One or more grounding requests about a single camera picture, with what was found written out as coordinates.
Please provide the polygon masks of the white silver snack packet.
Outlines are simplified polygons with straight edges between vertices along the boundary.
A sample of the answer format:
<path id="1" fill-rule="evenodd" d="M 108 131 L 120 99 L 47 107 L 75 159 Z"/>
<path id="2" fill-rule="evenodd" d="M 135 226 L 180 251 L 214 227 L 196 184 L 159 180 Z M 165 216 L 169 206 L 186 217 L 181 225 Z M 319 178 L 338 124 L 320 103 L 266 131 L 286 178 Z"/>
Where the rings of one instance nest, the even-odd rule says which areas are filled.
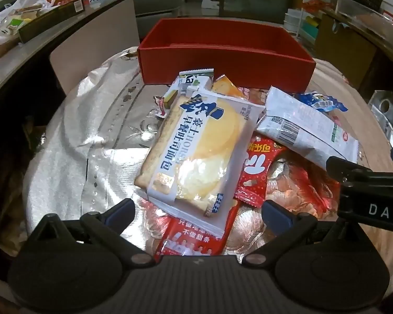
<path id="1" fill-rule="evenodd" d="M 325 169 L 330 157 L 358 162 L 358 140 L 318 110 L 270 88 L 256 131 Z"/>

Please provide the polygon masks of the red spicy strip packet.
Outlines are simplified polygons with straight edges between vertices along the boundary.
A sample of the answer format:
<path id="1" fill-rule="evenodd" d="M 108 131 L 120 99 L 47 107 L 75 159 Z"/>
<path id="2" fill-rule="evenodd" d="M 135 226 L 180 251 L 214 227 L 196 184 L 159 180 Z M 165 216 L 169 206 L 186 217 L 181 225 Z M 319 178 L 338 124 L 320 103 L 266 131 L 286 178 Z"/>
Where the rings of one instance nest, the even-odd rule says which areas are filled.
<path id="1" fill-rule="evenodd" d="M 234 200 L 233 207 L 228 213 L 224 234 L 220 238 L 185 220 L 171 219 L 155 250 L 155 259 L 158 261 L 164 255 L 198 257 L 220 255 L 226 245 L 239 208 L 240 202 Z"/>

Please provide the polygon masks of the blue small snack packet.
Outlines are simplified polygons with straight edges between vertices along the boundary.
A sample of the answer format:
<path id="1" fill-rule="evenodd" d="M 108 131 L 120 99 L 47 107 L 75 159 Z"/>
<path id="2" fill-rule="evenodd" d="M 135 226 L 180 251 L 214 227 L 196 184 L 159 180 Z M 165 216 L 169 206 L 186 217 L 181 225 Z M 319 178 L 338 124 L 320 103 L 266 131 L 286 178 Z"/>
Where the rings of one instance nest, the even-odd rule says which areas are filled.
<path id="1" fill-rule="evenodd" d="M 346 106 L 343 103 L 338 101 L 336 98 L 321 94 L 319 92 L 313 91 L 308 93 L 297 93 L 294 95 L 298 101 L 311 106 L 313 109 L 316 109 L 322 113 L 328 113 L 335 109 L 338 109 L 342 112 L 348 111 Z"/>

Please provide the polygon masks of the red cola gummy packet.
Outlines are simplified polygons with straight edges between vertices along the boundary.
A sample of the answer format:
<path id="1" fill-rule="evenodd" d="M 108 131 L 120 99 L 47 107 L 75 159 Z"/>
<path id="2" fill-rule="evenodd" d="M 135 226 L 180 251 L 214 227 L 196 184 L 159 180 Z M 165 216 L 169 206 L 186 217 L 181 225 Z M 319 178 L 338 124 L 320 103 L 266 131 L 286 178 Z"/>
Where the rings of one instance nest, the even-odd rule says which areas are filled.
<path id="1" fill-rule="evenodd" d="M 234 198 L 260 208 L 266 199 L 268 171 L 287 148 L 263 135 L 253 134 L 246 151 Z"/>

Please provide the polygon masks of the toast bread packet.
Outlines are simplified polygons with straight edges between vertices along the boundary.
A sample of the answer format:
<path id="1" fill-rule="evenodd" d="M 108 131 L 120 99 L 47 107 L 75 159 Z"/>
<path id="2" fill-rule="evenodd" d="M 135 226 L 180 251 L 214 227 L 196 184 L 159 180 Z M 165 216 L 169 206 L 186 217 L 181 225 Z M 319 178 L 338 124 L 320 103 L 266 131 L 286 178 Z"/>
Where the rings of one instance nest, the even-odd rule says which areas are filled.
<path id="1" fill-rule="evenodd" d="M 265 105 L 206 89 L 177 97 L 135 178 L 139 195 L 221 237 Z"/>

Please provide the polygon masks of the orange snack packet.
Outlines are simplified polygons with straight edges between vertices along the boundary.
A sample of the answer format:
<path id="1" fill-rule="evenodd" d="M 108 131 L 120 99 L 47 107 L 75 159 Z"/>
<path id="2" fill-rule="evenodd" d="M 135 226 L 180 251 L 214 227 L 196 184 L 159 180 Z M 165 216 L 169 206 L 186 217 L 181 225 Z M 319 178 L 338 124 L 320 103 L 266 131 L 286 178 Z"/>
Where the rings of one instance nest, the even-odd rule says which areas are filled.
<path id="1" fill-rule="evenodd" d="M 240 91 L 226 75 L 221 75 L 218 79 L 216 79 L 211 90 L 225 96 L 245 99 L 244 93 Z"/>

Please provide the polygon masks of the green white wafer packet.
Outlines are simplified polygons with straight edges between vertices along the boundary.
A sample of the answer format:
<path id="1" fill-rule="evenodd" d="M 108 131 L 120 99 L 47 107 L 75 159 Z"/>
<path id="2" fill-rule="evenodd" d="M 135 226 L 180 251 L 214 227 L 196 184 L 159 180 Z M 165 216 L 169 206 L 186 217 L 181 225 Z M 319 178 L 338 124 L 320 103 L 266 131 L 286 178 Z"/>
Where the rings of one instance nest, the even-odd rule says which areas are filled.
<path id="1" fill-rule="evenodd" d="M 214 83 L 214 68 L 185 70 L 179 72 L 170 88 L 162 97 L 163 109 L 171 108 L 175 99 L 181 95 L 190 96 L 200 89 L 210 90 Z"/>

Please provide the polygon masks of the blue red large snack bag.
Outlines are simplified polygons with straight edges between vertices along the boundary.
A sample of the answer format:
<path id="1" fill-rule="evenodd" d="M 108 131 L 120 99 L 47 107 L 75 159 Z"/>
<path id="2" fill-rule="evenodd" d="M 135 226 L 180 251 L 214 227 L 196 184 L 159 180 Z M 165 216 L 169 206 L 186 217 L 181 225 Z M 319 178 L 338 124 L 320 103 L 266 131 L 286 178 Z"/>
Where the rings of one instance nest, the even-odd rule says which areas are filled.
<path id="1" fill-rule="evenodd" d="M 256 128 L 264 115 L 265 112 L 253 134 L 263 135 Z M 331 180 L 323 169 L 287 148 L 286 153 L 276 159 L 268 171 L 265 201 L 274 201 L 294 215 L 309 213 L 319 220 L 330 219 L 336 213 L 339 189 L 339 184 Z M 272 240 L 275 235 L 263 222 L 262 206 L 255 208 L 239 202 L 240 208 L 224 253 L 242 257 Z"/>

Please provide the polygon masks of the floral satin tablecloth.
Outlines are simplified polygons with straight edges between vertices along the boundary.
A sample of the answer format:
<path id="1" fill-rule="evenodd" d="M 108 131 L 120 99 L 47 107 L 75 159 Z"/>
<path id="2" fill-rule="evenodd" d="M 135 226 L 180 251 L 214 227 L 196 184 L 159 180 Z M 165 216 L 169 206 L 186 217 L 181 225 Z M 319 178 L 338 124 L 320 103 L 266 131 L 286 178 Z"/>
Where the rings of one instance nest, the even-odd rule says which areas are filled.
<path id="1" fill-rule="evenodd" d="M 47 213 L 77 219 L 131 198 L 135 219 L 122 236 L 142 250 L 156 252 L 169 218 L 136 194 L 133 179 L 160 126 L 153 96 L 164 94 L 168 86 L 143 84 L 137 54 L 136 47 L 128 48 L 89 72 L 47 126 L 45 142 L 24 180 L 29 234 Z M 362 145 L 360 164 L 393 172 L 390 146 L 365 101 L 335 66 L 315 61 L 308 89 L 336 97 L 347 107 L 347 112 L 334 114 Z M 261 222 L 260 211 L 242 206 L 223 253 L 236 255 L 240 262 L 244 254 L 272 239 Z M 393 274 L 393 233 L 361 226 Z"/>

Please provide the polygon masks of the wooden cabinet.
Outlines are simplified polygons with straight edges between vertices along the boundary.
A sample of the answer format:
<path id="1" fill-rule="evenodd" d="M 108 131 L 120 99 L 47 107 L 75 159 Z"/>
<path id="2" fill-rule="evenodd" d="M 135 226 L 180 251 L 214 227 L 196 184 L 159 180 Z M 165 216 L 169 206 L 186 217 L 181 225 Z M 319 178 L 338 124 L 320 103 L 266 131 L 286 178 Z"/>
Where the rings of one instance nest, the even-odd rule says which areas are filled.
<path id="1" fill-rule="evenodd" d="M 316 56 L 333 64 L 365 99 L 375 90 L 393 92 L 393 49 L 333 11 L 321 15 Z"/>

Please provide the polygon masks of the red cardboard box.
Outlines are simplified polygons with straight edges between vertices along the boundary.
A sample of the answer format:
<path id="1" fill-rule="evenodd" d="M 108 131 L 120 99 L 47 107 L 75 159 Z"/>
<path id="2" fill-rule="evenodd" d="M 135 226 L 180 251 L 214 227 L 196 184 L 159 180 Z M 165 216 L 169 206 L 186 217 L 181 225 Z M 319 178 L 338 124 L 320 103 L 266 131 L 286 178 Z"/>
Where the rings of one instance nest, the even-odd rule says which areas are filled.
<path id="1" fill-rule="evenodd" d="M 214 69 L 238 87 L 304 92 L 316 62 L 283 28 L 222 18 L 157 22 L 138 47 L 146 84 L 169 84 L 181 71 Z"/>

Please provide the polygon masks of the grey curved coffee table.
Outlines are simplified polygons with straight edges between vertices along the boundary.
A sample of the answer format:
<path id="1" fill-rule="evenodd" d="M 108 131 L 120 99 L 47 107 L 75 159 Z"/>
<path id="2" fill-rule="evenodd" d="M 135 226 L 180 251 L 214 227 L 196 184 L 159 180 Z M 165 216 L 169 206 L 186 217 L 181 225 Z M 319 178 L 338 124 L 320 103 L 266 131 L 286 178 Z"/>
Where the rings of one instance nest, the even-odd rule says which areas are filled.
<path id="1" fill-rule="evenodd" d="M 133 0 L 106 0 L 51 27 L 0 58 L 0 90 L 41 51 L 68 94 L 91 70 L 140 43 Z"/>

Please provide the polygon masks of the dark green box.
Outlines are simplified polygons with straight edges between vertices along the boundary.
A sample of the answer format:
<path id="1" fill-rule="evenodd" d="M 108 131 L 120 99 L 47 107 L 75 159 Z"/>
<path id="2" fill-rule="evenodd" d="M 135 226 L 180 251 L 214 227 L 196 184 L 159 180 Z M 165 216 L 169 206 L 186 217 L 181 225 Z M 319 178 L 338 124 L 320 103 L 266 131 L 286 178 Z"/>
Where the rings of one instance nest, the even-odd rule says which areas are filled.
<path id="1" fill-rule="evenodd" d="M 21 43 L 26 43 L 57 24 L 83 13 L 84 10 L 85 7 L 83 0 L 76 0 L 69 2 L 68 4 L 58 6 L 56 9 L 41 15 L 19 29 L 19 40 Z"/>

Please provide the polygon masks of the grey sofa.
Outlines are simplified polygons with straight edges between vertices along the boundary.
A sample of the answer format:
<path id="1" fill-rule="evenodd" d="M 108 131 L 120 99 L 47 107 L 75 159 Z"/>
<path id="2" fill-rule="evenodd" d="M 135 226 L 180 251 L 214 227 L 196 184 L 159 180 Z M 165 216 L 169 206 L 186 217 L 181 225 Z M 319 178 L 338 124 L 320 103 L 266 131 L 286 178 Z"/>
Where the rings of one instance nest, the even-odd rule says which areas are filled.
<path id="1" fill-rule="evenodd" d="M 138 35 L 143 40 L 160 19 L 176 18 L 182 0 L 133 0 Z"/>

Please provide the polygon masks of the white plastic bag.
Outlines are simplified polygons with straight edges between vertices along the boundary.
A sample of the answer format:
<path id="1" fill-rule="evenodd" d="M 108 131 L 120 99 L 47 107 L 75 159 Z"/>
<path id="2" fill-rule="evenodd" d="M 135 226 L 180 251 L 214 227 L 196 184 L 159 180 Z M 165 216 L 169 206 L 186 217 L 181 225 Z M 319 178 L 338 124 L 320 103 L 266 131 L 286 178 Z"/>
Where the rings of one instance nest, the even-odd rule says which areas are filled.
<path id="1" fill-rule="evenodd" d="M 19 30 L 55 8 L 56 0 L 17 0 L 0 12 L 0 46 L 15 40 Z"/>

